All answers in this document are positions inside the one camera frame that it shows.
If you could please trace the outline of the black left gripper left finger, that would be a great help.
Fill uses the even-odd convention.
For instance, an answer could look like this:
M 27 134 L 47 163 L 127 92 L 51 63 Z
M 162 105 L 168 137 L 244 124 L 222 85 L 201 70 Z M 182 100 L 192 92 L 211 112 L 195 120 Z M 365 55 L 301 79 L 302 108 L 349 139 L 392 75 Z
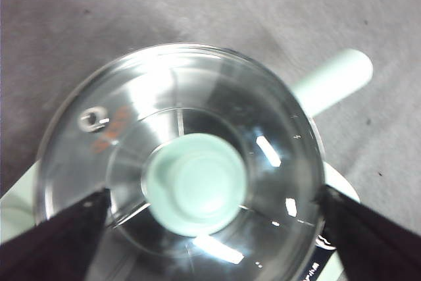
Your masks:
M 1 245 L 2 280 L 84 280 L 105 231 L 107 188 Z

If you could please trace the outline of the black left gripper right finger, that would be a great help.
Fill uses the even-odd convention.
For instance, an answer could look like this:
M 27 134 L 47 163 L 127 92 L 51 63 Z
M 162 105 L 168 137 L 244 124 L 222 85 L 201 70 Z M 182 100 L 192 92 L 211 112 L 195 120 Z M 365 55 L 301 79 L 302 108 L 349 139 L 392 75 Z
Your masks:
M 316 201 L 348 280 L 420 279 L 420 235 L 329 185 Z

